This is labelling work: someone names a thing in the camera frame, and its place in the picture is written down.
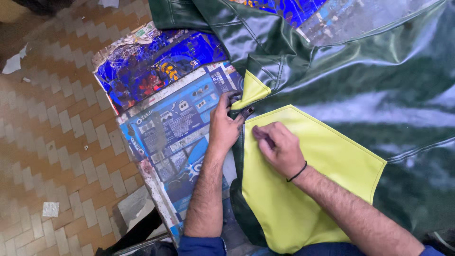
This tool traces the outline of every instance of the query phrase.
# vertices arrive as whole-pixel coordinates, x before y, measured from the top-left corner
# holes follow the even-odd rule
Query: bracelet
[[[305,160],[305,166],[296,175],[294,175],[294,177],[292,177],[290,179],[286,179],[286,181],[291,182],[295,177],[299,176],[303,172],[303,170],[305,170],[305,168],[307,168],[307,165],[308,165],[308,162]]]

